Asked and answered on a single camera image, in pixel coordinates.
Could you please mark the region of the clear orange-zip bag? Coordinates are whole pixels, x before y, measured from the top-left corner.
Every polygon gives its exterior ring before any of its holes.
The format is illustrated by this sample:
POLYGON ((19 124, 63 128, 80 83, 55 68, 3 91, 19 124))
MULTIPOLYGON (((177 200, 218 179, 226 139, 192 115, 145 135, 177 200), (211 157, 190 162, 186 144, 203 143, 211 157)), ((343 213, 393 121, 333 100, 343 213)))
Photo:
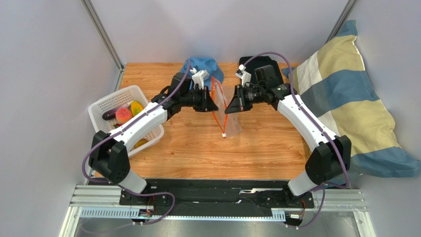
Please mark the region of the clear orange-zip bag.
POLYGON ((217 105, 218 110, 213 111, 212 115, 216 124, 222 132, 223 138, 230 138, 242 131, 238 114, 226 114, 229 101, 232 98, 234 89, 223 86, 216 78, 211 77, 211 98, 217 105))

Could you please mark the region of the pink peach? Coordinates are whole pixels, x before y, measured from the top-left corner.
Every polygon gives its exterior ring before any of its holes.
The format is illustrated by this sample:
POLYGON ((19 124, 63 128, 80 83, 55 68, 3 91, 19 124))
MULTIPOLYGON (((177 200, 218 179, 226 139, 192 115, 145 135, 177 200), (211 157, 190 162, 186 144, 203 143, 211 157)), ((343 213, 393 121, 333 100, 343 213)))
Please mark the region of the pink peach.
POLYGON ((133 118, 133 115, 128 108, 121 108, 116 111, 115 117, 118 124, 125 124, 133 118))

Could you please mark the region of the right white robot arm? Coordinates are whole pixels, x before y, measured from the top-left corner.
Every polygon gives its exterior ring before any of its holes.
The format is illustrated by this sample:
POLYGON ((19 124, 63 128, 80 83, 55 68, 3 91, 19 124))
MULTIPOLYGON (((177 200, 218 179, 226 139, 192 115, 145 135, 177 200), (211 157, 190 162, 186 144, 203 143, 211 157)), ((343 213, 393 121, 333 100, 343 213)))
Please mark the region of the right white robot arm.
POLYGON ((238 67, 235 75, 240 78, 241 84, 235 86, 225 113, 245 112, 251 110, 254 104, 267 103, 297 129, 311 154, 305 170, 287 183, 285 192, 298 197, 341 174, 346 176, 350 168, 350 139, 346 135, 338 136, 322 124, 294 88, 277 77, 273 66, 259 67, 254 73, 256 83, 251 82, 251 75, 244 65, 238 67))

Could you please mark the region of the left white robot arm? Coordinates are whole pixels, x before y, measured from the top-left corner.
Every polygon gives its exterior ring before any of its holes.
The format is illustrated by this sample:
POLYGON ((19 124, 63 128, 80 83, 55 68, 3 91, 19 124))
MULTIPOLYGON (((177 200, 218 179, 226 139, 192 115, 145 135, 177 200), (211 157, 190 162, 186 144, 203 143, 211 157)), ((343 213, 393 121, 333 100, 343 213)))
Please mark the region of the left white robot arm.
POLYGON ((171 84, 153 97, 134 118, 110 132, 97 132, 83 162, 84 166, 88 165, 103 176, 93 181, 112 183, 133 194, 142 193, 147 182, 131 169, 129 151, 147 133, 179 113, 183 107, 191 107, 196 112, 216 111, 218 107, 204 84, 207 76, 205 70, 192 76, 188 73, 175 74, 171 84))

